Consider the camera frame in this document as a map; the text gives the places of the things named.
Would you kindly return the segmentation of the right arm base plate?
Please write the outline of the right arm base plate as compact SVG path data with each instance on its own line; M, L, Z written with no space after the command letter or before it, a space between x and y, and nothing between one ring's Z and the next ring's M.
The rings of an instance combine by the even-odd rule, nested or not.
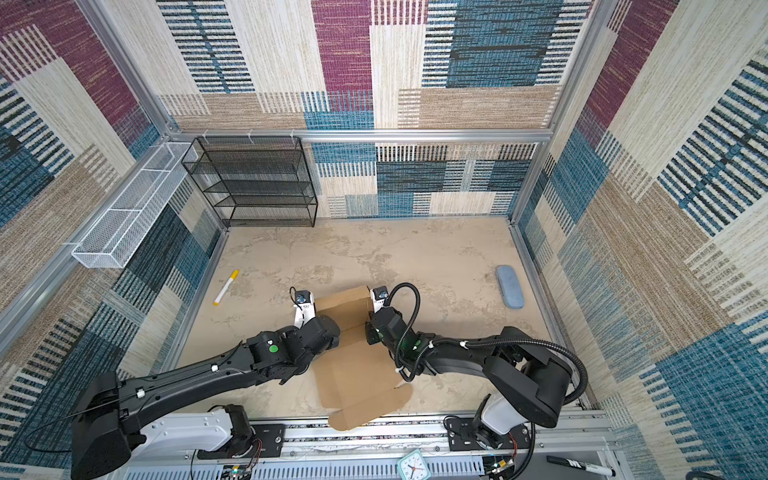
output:
M497 434L479 420L447 415L442 421L447 432L449 450L527 450L530 446L530 429L526 425L514 427L507 434Z

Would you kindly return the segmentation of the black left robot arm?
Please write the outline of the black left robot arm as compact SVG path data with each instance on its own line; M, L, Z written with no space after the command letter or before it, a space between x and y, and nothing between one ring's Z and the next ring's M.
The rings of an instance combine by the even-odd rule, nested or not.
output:
M96 479L117 470L147 441L141 429L207 398L270 381L285 384L313 359L339 345L327 316L301 327L263 331L212 358L160 374L121 380L94 377L81 391L71 422L71 477Z

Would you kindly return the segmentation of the brown cardboard box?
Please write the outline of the brown cardboard box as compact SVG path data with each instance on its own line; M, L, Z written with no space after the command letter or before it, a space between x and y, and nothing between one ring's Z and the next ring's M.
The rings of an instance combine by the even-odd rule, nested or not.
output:
M311 367L321 405L331 411L329 426L349 431L404 407L412 386L396 373L385 346L367 342L365 323L374 310L370 289L358 286L322 297L315 307L341 331L339 345Z

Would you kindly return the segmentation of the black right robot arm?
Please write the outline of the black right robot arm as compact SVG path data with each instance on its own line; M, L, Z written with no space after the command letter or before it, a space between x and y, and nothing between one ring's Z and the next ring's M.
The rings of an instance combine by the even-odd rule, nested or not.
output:
M366 337L387 348L405 381L448 373L484 377L525 420L541 427L555 427L562 407L588 386L586 367L575 353L516 327L477 339L417 333L398 310L384 306L369 315Z

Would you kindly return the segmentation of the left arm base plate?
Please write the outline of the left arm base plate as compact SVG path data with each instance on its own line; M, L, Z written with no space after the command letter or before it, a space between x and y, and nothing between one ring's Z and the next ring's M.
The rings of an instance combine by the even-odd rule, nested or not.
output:
M233 437L214 451L198 451L197 460L277 458L283 449L286 425L278 423L252 424L245 437Z

